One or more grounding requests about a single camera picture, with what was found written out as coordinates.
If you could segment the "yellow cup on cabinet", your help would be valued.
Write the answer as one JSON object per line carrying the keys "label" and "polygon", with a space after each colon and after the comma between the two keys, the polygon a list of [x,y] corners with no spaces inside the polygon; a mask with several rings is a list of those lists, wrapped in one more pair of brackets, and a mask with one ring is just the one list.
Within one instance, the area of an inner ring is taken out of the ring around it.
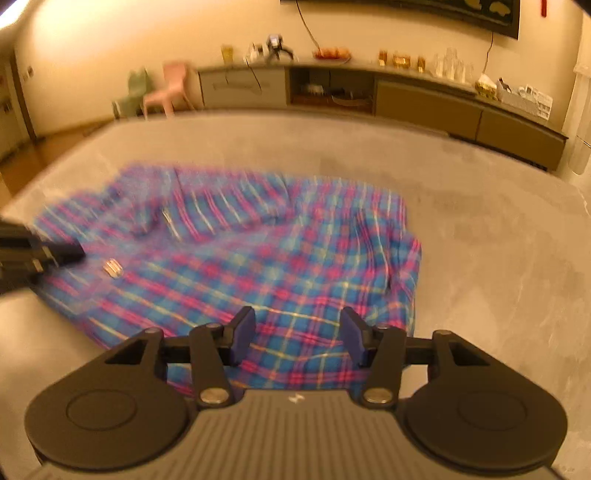
{"label": "yellow cup on cabinet", "polygon": [[233,63],[233,57],[235,56],[235,50],[232,45],[221,46],[221,56],[224,65],[231,65]]}

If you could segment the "black handheld gripper on cabinet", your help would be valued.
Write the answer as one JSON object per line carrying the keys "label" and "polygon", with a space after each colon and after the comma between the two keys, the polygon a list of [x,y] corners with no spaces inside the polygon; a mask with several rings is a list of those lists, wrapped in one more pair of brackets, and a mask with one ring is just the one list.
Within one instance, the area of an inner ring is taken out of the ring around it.
{"label": "black handheld gripper on cabinet", "polygon": [[280,34],[271,34],[266,40],[266,63],[280,61],[281,55],[287,55],[287,58],[294,61],[294,51],[283,45],[283,36]]}

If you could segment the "blue pink plaid shirt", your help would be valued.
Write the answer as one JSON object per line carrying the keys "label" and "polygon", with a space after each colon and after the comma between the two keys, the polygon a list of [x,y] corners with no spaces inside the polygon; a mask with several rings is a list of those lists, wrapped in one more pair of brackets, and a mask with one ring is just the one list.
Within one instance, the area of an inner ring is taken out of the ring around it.
{"label": "blue pink plaid shirt", "polygon": [[372,326],[415,326],[421,244],[403,199],[366,183],[132,166],[100,192],[46,207],[34,226],[82,245],[84,261],[36,292],[105,348],[252,307],[256,335],[228,373],[235,387],[358,390],[366,374],[342,345],[342,308]]}

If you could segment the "red fruit plate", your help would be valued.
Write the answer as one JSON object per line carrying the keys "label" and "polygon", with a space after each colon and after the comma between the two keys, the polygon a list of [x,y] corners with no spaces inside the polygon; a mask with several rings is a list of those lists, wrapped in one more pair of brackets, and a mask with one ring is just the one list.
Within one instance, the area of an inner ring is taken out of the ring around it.
{"label": "red fruit plate", "polygon": [[318,48],[312,56],[318,61],[325,62],[348,62],[352,58],[349,49],[339,47]]}

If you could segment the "dark wall picture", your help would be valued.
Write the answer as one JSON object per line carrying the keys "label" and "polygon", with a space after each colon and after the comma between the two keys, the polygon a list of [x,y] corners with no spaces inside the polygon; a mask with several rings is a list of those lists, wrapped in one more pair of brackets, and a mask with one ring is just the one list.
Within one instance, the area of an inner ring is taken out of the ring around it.
{"label": "dark wall picture", "polygon": [[403,46],[439,43],[460,45],[490,37],[515,41],[520,24],[499,27],[472,23],[439,10],[394,4],[276,1],[283,17],[304,21],[322,45],[344,43],[353,47]]}

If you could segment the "long grey sideboard cabinet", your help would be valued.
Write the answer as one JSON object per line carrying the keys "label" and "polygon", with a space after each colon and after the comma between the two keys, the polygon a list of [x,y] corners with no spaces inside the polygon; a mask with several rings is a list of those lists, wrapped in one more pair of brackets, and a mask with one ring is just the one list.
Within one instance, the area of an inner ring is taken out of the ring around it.
{"label": "long grey sideboard cabinet", "polygon": [[197,69],[207,109],[298,109],[384,119],[555,170],[567,137],[547,121],[471,87],[410,70],[287,62]]}

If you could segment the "white storage box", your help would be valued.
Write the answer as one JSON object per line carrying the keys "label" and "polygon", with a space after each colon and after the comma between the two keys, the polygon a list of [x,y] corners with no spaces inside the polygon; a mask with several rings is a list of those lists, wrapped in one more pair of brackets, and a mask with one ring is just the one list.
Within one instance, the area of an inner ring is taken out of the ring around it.
{"label": "white storage box", "polygon": [[530,85],[525,87],[511,87],[502,78],[497,80],[498,99],[513,108],[523,110],[531,115],[550,119],[553,107],[553,98]]}

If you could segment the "green plastic chair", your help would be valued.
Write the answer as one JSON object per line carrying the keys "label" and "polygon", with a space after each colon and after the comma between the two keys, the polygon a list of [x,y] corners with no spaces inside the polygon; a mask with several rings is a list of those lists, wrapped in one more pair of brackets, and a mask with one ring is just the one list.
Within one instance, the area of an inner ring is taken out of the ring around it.
{"label": "green plastic chair", "polygon": [[131,71],[127,79],[127,94],[111,102],[114,118],[133,118],[142,114],[143,98],[153,90],[153,81],[145,68]]}

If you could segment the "pink plastic chair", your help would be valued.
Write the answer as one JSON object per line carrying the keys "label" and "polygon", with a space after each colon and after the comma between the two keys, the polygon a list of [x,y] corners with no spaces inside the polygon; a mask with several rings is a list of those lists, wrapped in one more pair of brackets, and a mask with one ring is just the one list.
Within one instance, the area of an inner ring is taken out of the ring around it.
{"label": "pink plastic chair", "polygon": [[185,62],[174,61],[163,64],[163,79],[165,86],[154,90],[143,97],[142,112],[145,118],[148,117],[150,107],[160,107],[166,118],[174,116],[173,102],[181,99],[194,111],[195,107],[188,98],[185,90],[185,81],[188,75],[188,66]]}

